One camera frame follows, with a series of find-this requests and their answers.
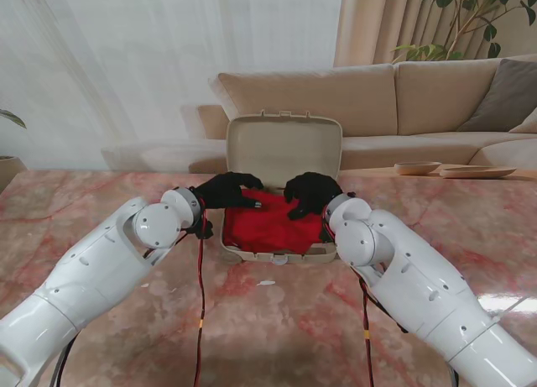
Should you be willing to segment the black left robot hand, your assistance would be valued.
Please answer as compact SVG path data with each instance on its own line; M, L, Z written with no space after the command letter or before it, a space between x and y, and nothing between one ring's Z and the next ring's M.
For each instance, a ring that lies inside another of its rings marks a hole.
M259 201L242 194L243 188L262 190L263 183L251 174L227 172L191 190L197 199L202 199L205 209L260 208Z

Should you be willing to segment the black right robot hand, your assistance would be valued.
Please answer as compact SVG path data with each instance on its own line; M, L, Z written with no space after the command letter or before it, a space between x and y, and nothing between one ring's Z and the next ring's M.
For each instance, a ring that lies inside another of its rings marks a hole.
M288 212L290 220L298 220L309 214L321 215L325 207L343 193L338 183L330 176L316 172L305 172L289 180L284 188L284 199L297 207Z

